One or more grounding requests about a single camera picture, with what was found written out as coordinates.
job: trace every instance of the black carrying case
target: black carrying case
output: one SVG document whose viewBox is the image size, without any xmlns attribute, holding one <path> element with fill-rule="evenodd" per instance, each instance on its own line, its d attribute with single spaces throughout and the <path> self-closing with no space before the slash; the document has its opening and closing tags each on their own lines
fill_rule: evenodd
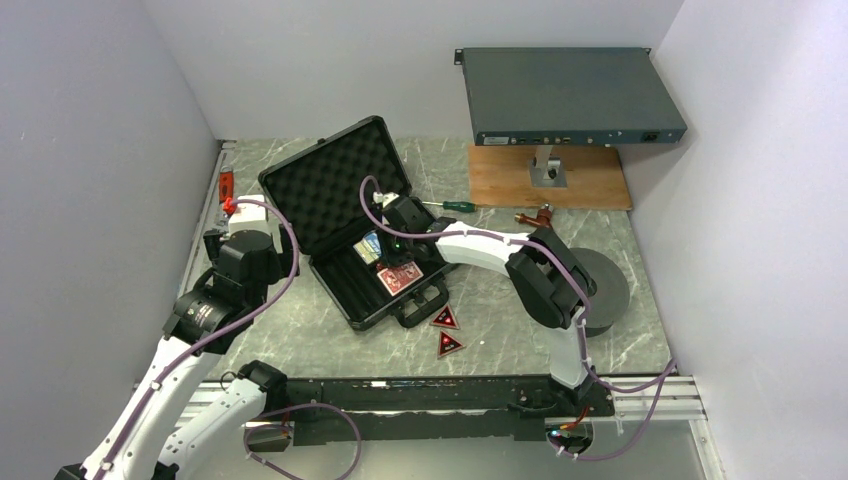
<svg viewBox="0 0 848 480">
<path fill-rule="evenodd" d="M 449 265 L 416 261 L 422 278 L 396 296 L 386 290 L 377 278 L 376 262 L 367 265 L 354 249 L 375 229 L 359 203 L 359 186 L 368 175 L 377 178 L 384 192 L 409 195 L 411 191 L 386 123 L 378 116 L 318 140 L 263 170 L 259 184 L 291 222 L 301 252 L 310 256 L 315 277 L 354 330 L 367 330 L 387 315 L 412 328 L 447 304 Z M 373 192 L 369 186 L 368 198 Z M 425 290 L 430 287 L 438 295 L 427 299 Z"/>
</svg>

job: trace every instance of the gray metal box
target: gray metal box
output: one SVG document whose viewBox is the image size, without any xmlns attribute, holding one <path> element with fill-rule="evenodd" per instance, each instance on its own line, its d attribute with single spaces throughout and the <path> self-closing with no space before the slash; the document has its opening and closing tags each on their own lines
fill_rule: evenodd
<svg viewBox="0 0 848 480">
<path fill-rule="evenodd" d="M 675 143 L 686 123 L 643 48 L 465 48 L 477 145 Z"/>
</svg>

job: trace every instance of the red triangle piece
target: red triangle piece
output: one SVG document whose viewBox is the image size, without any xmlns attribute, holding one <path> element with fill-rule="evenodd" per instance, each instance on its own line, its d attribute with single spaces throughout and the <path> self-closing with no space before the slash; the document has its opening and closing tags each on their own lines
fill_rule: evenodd
<svg viewBox="0 0 848 480">
<path fill-rule="evenodd" d="M 463 348 L 465 348 L 465 345 L 460 343 L 459 340 L 451 337 L 447 332 L 439 332 L 439 358 Z"/>
<path fill-rule="evenodd" d="M 456 315 L 453 314 L 453 310 L 451 310 L 450 305 L 445 305 L 445 308 L 436 315 L 436 318 L 430 323 L 430 325 L 459 330 L 459 323 L 456 322 Z"/>
</svg>

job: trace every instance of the round black disc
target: round black disc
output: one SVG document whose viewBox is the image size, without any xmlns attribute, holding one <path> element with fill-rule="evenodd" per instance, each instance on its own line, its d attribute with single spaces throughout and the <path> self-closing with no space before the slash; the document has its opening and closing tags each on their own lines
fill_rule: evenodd
<svg viewBox="0 0 848 480">
<path fill-rule="evenodd" d="M 588 248 L 572 248 L 571 252 L 598 286 L 589 297 L 592 311 L 586 319 L 586 336 L 600 335 L 624 316 L 630 306 L 630 287 L 618 265 L 606 255 Z"/>
</svg>

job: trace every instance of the green screwdriver handle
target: green screwdriver handle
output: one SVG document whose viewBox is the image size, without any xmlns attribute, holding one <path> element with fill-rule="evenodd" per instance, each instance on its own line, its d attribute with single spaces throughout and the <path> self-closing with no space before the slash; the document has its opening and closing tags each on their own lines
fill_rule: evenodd
<svg viewBox="0 0 848 480">
<path fill-rule="evenodd" d="M 477 211 L 477 205 L 471 202 L 442 202 L 442 208 L 464 213 Z"/>
</svg>

